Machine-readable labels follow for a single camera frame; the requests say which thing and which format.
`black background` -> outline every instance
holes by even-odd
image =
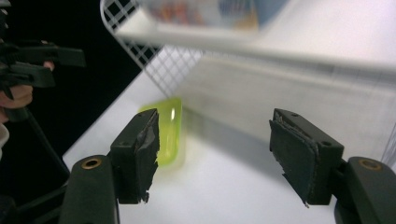
[[[7,41],[48,40],[83,49],[87,67],[56,66],[57,87],[34,89],[28,106],[50,143],[62,156],[140,72],[107,31],[99,0],[14,0],[8,9]],[[10,139],[0,161],[0,194],[17,204],[56,189],[65,176],[27,122],[6,124]]]

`person's hand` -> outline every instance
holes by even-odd
[[[51,71],[54,69],[53,62],[44,62],[44,66],[48,67]],[[33,87],[26,85],[13,86],[10,88],[14,100],[9,99],[3,91],[0,91],[0,122],[5,123],[8,117],[4,108],[15,109],[22,108],[32,103],[33,100]]]

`printed package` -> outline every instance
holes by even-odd
[[[258,31],[286,0],[139,0],[160,23]]]

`yellow-green translucent object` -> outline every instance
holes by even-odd
[[[180,128],[181,128],[181,100],[171,98],[152,105],[145,105],[139,112],[157,108],[160,114],[160,151],[157,154],[157,162],[161,165],[171,163],[177,155]]]

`white table surface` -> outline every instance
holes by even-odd
[[[141,74],[64,155],[107,154],[112,141],[144,104],[163,99]],[[147,204],[120,205],[121,223],[334,223],[331,206],[306,208],[262,142],[184,111],[184,144],[160,167]]]
[[[204,55],[175,95],[195,113],[263,142],[270,141],[274,108],[286,109],[340,142],[344,160],[381,161],[387,148],[382,161],[396,165],[389,145],[396,141],[394,74]]]

